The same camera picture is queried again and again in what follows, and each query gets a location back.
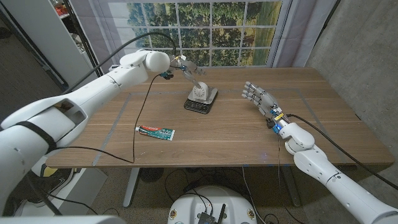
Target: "black cable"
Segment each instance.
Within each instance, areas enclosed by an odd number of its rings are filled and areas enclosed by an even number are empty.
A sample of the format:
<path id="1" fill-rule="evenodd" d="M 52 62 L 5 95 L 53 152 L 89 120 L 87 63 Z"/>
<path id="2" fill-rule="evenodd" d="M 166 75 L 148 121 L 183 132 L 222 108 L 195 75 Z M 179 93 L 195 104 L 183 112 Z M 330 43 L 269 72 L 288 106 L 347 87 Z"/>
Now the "black cable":
<path id="1" fill-rule="evenodd" d="M 391 181 L 387 180 L 386 178 L 382 177 L 378 173 L 374 172 L 373 170 L 368 168 L 366 165 L 364 165 L 362 162 L 359 162 L 352 155 L 350 155 L 348 152 L 346 152 L 343 148 L 341 148 L 339 145 L 337 145 L 337 143 L 335 143 L 333 140 L 331 140 L 331 138 L 329 138 L 323 131 L 321 131 L 319 128 L 317 128 L 316 126 L 314 126 L 310 122 L 306 121 L 304 118 L 301 118 L 301 117 L 299 117 L 297 115 L 294 115 L 294 114 L 287 114 L 286 116 L 287 117 L 297 118 L 297 119 L 303 121 L 304 123 L 308 124 L 313 129 L 317 130 L 328 141 L 330 141 L 330 143 L 332 143 L 332 145 L 336 146 L 336 148 L 338 148 L 342 153 L 344 153 L 346 156 L 348 156 L 350 159 L 352 159 L 354 162 L 356 162 L 358 165 L 360 165 L 363 169 L 366 169 L 368 172 L 370 172 L 371 174 L 375 175 L 378 179 L 382 180 L 384 183 L 386 183 L 386 184 L 390 185 L 391 187 L 393 187 L 394 189 L 398 190 L 398 186 L 396 186 L 395 184 L 393 184 Z"/>
<path id="2" fill-rule="evenodd" d="M 136 40 L 139 40 L 139 39 L 141 39 L 141 38 L 143 38 L 143 37 L 146 37 L 146 36 L 152 35 L 152 34 L 155 34 L 155 35 L 162 35 L 162 36 L 168 38 L 168 39 L 171 41 L 171 43 L 173 43 L 173 52 L 174 52 L 174 55 L 177 55 L 175 42 L 173 41 L 173 39 L 172 39 L 170 36 L 168 36 L 168 35 L 166 35 L 166 34 L 164 34 L 164 33 L 161 33 L 161 32 L 148 32 L 148 33 L 146 33 L 146 34 L 139 35 L 138 37 L 135 37 L 135 38 L 133 38 L 133 39 L 127 41 L 125 44 L 123 44 L 122 46 L 120 46 L 119 48 L 117 48 L 114 52 L 112 52 L 109 56 L 107 56 L 101 63 L 99 63 L 97 66 L 95 66 L 93 69 L 91 69 L 86 75 L 84 75 L 84 76 L 83 76 L 81 79 L 79 79 L 75 84 L 73 84 L 71 87 L 69 87 L 67 90 L 65 90 L 62 94 L 70 93 L 74 88 L 76 88 L 76 86 L 78 86 L 79 84 L 81 84 L 87 77 L 89 77 L 93 72 L 95 72 L 95 70 L 99 69 L 99 68 L 100 68 L 102 65 L 104 65 L 109 59 L 111 59 L 114 55 L 116 55 L 120 50 L 122 50 L 123 48 L 125 48 L 125 46 L 131 44 L 132 42 L 134 42 L 134 41 L 136 41 Z"/>
<path id="3" fill-rule="evenodd" d="M 203 198 L 205 198 L 207 201 L 209 201 L 209 203 L 210 203 L 210 206 L 211 206 L 211 212 L 210 212 L 210 216 L 213 214 L 213 204 L 211 203 L 211 201 L 208 199 L 208 198 L 206 198 L 205 196 L 203 196 L 203 195 L 201 195 L 201 194 L 198 194 L 198 193 L 196 193 L 196 190 L 194 190 L 194 189 L 192 189 L 193 191 L 195 191 L 195 193 L 185 193 L 185 194 L 183 194 L 183 195 L 187 195 L 187 194 L 190 194 L 190 195 L 197 195 L 197 196 L 199 196 L 199 197 L 203 197 Z"/>
<path id="4" fill-rule="evenodd" d="M 152 87 L 152 83 L 155 81 L 155 78 L 157 78 L 158 76 L 160 76 L 160 74 L 159 74 L 159 75 L 156 75 L 156 76 L 152 79 L 152 81 L 150 82 L 149 88 L 148 88 L 148 92 L 147 92 L 147 94 L 146 94 L 146 96 L 145 96 L 144 102 L 142 103 L 141 110 L 140 110 L 139 113 L 138 113 L 138 116 L 137 116 L 137 119 L 136 119 L 136 123 L 134 124 L 134 131 L 133 131 L 133 133 L 132 133 L 132 154 L 133 154 L 133 155 L 134 155 L 134 146 L 136 145 L 136 142 L 135 142 L 135 140 L 136 140 L 136 130 L 135 130 L 135 128 L 137 127 L 138 119 L 139 119 L 139 117 L 140 117 L 140 115 L 141 115 L 141 112 L 142 112 L 142 110 L 144 109 L 145 102 L 147 101 L 148 94 L 149 94 L 149 92 L 150 92 L 150 88 Z"/>
<path id="5" fill-rule="evenodd" d="M 62 215 L 60 210 L 43 194 L 43 192 L 36 188 L 36 186 L 33 184 L 33 181 L 30 179 L 30 175 L 33 175 L 33 172 L 28 172 L 26 175 L 26 179 L 32 188 L 32 190 L 36 193 L 37 196 L 39 196 L 40 199 L 43 200 L 44 204 L 48 206 L 48 208 L 54 213 L 54 215 Z"/>
<path id="6" fill-rule="evenodd" d="M 101 149 L 95 149 L 95 148 L 92 148 L 92 147 L 85 147 L 85 146 L 67 146 L 67 147 L 58 147 L 58 148 L 56 148 L 56 149 L 89 149 L 89 150 L 93 150 L 93 151 L 105 153 L 105 154 L 107 154 L 107 155 L 109 155 L 109 156 L 112 156 L 113 158 L 120 159 L 120 160 L 122 160 L 122 161 L 124 161 L 124 162 L 133 163 L 133 162 L 127 160 L 127 159 L 123 159 L 123 158 L 120 158 L 120 157 L 118 157 L 118 156 L 115 156 L 115 155 L 112 154 L 112 153 L 108 153 L 108 152 L 103 151 L 103 150 L 101 150 Z"/>
<path id="7" fill-rule="evenodd" d="M 279 197 L 282 198 L 282 192 L 280 191 L 280 138 L 278 138 L 278 182 L 279 182 Z M 299 224 L 305 224 L 304 222 L 301 222 L 300 220 L 296 219 L 291 212 L 287 209 L 286 205 L 284 202 L 282 202 L 282 205 L 286 209 L 286 212 L 294 219 L 296 222 Z"/>
<path id="8" fill-rule="evenodd" d="M 194 192 L 195 192 L 195 194 L 197 195 L 197 196 L 199 196 L 199 194 L 198 194 L 198 192 L 195 190 L 195 189 L 192 189 Z M 201 196 L 199 196 L 199 198 L 200 198 L 200 200 L 203 202 L 203 205 L 205 206 L 205 213 L 207 214 L 207 206 L 206 206 L 206 203 L 205 203 L 205 201 L 203 200 L 203 198 L 201 197 Z"/>
<path id="9" fill-rule="evenodd" d="M 166 177 L 166 179 L 164 180 L 164 189 L 166 190 L 166 193 L 167 193 L 167 195 L 169 196 L 169 199 L 174 203 L 174 199 L 172 198 L 172 196 L 169 194 L 169 191 L 167 190 L 167 179 L 170 177 L 170 175 L 172 175 L 174 172 L 176 172 L 176 171 L 182 171 L 184 174 L 185 174 L 185 178 L 186 178 L 186 180 L 187 180 L 187 184 L 189 184 L 189 181 L 188 181 L 188 176 L 187 176 L 187 174 L 185 173 L 185 171 L 184 170 L 181 170 L 181 169 L 176 169 L 176 170 L 174 170 L 173 172 L 171 172 L 171 173 L 169 173 L 168 175 L 167 175 L 167 177 Z"/>
<path id="10" fill-rule="evenodd" d="M 208 199 L 208 198 L 206 198 L 205 196 L 203 196 L 203 195 L 200 195 L 200 194 L 198 194 L 198 192 L 195 190 L 195 189 L 192 189 L 199 197 L 204 197 L 207 201 L 209 201 L 209 203 L 210 203 L 210 206 L 211 206 L 211 211 L 210 211 L 210 216 L 213 214 L 213 204 L 211 203 L 211 201 Z"/>
<path id="11" fill-rule="evenodd" d="M 187 173 L 186 173 L 184 170 L 182 170 L 182 169 L 173 170 L 173 172 L 169 173 L 169 174 L 166 176 L 166 179 L 164 180 L 164 189 L 166 190 L 167 196 L 169 196 L 169 199 L 171 199 L 171 201 L 172 201 L 173 203 L 175 202 L 175 200 L 172 198 L 172 196 L 170 195 L 169 191 L 167 190 L 167 179 L 170 177 L 170 175 L 172 175 L 172 174 L 173 174 L 174 172 L 176 172 L 176 171 L 181 171 L 181 172 L 183 172 L 184 175 L 185 175 L 185 179 L 187 180 L 187 184 L 189 184 L 188 175 L 187 175 Z M 207 201 L 209 201 L 209 203 L 210 203 L 210 205 L 211 205 L 211 212 L 210 212 L 210 215 L 212 215 L 212 214 L 213 214 L 213 204 L 211 203 L 211 201 L 210 201 L 208 198 L 206 198 L 205 196 L 198 194 L 198 192 L 197 192 L 195 189 L 192 189 L 192 190 L 193 190 L 195 193 L 184 193 L 184 194 L 182 194 L 181 196 L 186 195 L 186 194 L 193 194 L 193 195 L 199 196 L 200 199 L 201 199 L 201 201 L 202 201 L 203 204 L 205 205 L 205 213 L 207 213 L 207 206 L 206 206 L 205 201 L 202 199 L 202 197 L 205 198 Z"/>
<path id="12" fill-rule="evenodd" d="M 105 213 L 106 213 L 107 211 L 109 211 L 109 210 L 115 210 L 116 213 L 118 214 L 118 216 L 120 217 L 120 213 L 119 213 L 119 211 L 118 211 L 116 208 L 108 208 L 108 209 L 105 210 L 105 212 L 103 212 L 102 214 L 105 215 Z"/>
<path id="13" fill-rule="evenodd" d="M 269 214 L 265 215 L 265 216 L 264 216 L 264 221 L 266 220 L 266 218 L 267 218 L 268 216 L 273 216 L 273 217 L 275 217 L 275 219 L 276 219 L 276 221 L 277 221 L 276 224 L 279 224 L 279 219 L 278 219 L 278 217 L 276 217 L 276 215 L 274 215 L 274 214 L 272 214 L 272 213 L 269 213 Z"/>
<path id="14" fill-rule="evenodd" d="M 83 203 L 83 202 L 76 202 L 76 201 L 74 201 L 74 200 L 68 200 L 68 199 L 65 199 L 65 198 L 60 198 L 60 197 L 57 197 L 57 196 L 55 196 L 55 195 L 52 195 L 52 194 L 46 192 L 45 190 L 42 190 L 42 192 L 44 192 L 44 193 L 47 194 L 48 196 L 53 197 L 53 198 L 56 198 L 56 199 L 58 199 L 58 200 L 63 200 L 63 201 L 66 201 L 66 202 L 76 203 L 76 204 L 79 204 L 79 205 L 84 205 L 86 208 L 88 208 L 88 209 L 90 209 L 92 212 L 94 212 L 95 215 L 98 215 L 98 213 L 97 213 L 96 211 L 94 211 L 94 209 L 92 209 L 90 206 L 86 205 L 86 204 Z"/>

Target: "blue electronic component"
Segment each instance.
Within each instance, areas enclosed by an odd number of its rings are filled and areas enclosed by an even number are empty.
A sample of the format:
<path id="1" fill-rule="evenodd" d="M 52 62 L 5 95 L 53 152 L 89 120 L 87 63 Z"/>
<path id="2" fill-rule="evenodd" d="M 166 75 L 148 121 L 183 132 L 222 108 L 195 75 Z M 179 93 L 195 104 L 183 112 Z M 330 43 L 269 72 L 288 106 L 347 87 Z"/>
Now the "blue electronic component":
<path id="1" fill-rule="evenodd" d="M 272 130 L 273 130 L 276 134 L 278 134 L 279 131 L 280 131 L 281 129 L 282 129 L 282 128 L 281 128 L 278 124 L 275 124 L 275 126 L 272 127 Z"/>
<path id="2" fill-rule="evenodd" d="M 274 115 L 274 116 L 277 116 L 276 111 L 274 111 L 274 110 L 270 110 L 270 113 L 271 113 L 272 115 Z"/>

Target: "white object on scale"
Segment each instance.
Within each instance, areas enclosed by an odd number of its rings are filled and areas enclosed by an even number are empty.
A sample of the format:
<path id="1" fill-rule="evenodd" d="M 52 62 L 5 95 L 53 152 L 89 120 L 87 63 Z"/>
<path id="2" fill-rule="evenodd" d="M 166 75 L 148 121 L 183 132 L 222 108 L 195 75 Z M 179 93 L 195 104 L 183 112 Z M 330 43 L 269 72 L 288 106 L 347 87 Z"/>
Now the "white object on scale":
<path id="1" fill-rule="evenodd" d="M 193 99 L 195 100 L 206 100 L 209 95 L 209 88 L 204 82 L 198 82 L 201 88 L 193 86 Z"/>

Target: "wooden table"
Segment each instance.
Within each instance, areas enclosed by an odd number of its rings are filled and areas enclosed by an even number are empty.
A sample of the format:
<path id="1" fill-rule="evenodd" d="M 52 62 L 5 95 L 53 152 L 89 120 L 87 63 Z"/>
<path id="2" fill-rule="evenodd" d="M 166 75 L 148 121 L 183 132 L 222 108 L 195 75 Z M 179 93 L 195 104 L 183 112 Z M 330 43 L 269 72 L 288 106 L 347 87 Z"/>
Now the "wooden table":
<path id="1" fill-rule="evenodd" d="M 299 115 L 318 126 L 364 164 L 389 165 L 394 158 L 353 110 L 313 68 L 207 69 L 197 76 L 219 90 L 209 114 L 184 109 L 193 85 L 180 72 L 171 80 L 158 77 L 150 90 L 138 125 L 175 130 L 173 141 L 136 135 L 134 123 L 150 80 L 124 91 L 99 110 L 73 146 L 105 150 L 133 161 L 117 160 L 84 149 L 66 149 L 47 160 L 50 167 L 195 167 L 269 166 L 278 164 L 278 137 L 264 117 L 241 96 L 246 81 L 272 93 L 284 113 Z M 324 137 L 301 121 L 334 164 L 353 164 Z M 280 163 L 294 165 L 281 143 Z"/>

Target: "window pane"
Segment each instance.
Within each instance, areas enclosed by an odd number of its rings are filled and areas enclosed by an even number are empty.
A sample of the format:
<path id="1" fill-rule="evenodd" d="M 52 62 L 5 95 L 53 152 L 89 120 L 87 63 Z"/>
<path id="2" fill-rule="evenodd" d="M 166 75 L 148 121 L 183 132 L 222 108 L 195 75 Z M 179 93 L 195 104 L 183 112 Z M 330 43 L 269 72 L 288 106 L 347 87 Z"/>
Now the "window pane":
<path id="1" fill-rule="evenodd" d="M 127 24 L 130 26 L 144 26 L 144 14 L 142 13 L 142 8 L 140 3 L 127 3 L 127 9 L 130 12 L 129 19 L 127 20 Z"/>
<path id="2" fill-rule="evenodd" d="M 213 26 L 243 25 L 245 2 L 213 3 Z"/>
<path id="3" fill-rule="evenodd" d="M 122 44 L 125 44 L 127 41 L 137 37 L 138 35 L 145 34 L 147 32 L 147 29 L 140 29 L 140 28 L 116 28 L 116 30 L 117 33 L 111 33 L 113 38 L 116 39 L 114 41 L 116 47 L 120 47 Z M 127 47 L 130 48 L 150 47 L 149 38 L 143 37 L 127 45 Z"/>
<path id="4" fill-rule="evenodd" d="M 269 49 L 242 49 L 241 66 L 265 65 Z"/>
<path id="5" fill-rule="evenodd" d="M 164 52 L 164 53 L 166 53 L 168 55 L 173 55 L 174 54 L 172 49 L 170 49 L 170 50 L 156 50 L 156 51 Z"/>
<path id="6" fill-rule="evenodd" d="M 144 3 L 149 26 L 176 26 L 175 3 Z"/>
<path id="7" fill-rule="evenodd" d="M 181 29 L 182 47 L 209 47 L 210 29 Z"/>
<path id="8" fill-rule="evenodd" d="M 213 47 L 240 47 L 242 29 L 213 29 Z"/>
<path id="9" fill-rule="evenodd" d="M 275 28 L 245 28 L 242 47 L 269 47 Z"/>
<path id="10" fill-rule="evenodd" d="M 174 40 L 175 45 L 178 47 L 178 29 L 149 29 L 149 32 L 161 32 L 170 36 Z M 151 35 L 150 40 L 152 41 L 153 47 L 173 47 L 171 41 L 162 35 Z"/>
<path id="11" fill-rule="evenodd" d="M 209 50 L 183 50 L 182 54 L 198 66 L 210 65 Z"/>
<path id="12" fill-rule="evenodd" d="M 247 26 L 276 26 L 282 2 L 250 2 L 246 13 Z"/>
<path id="13" fill-rule="evenodd" d="M 180 26 L 210 26 L 210 3 L 179 3 Z"/>
<path id="14" fill-rule="evenodd" d="M 212 50 L 211 66 L 237 66 L 239 50 Z"/>

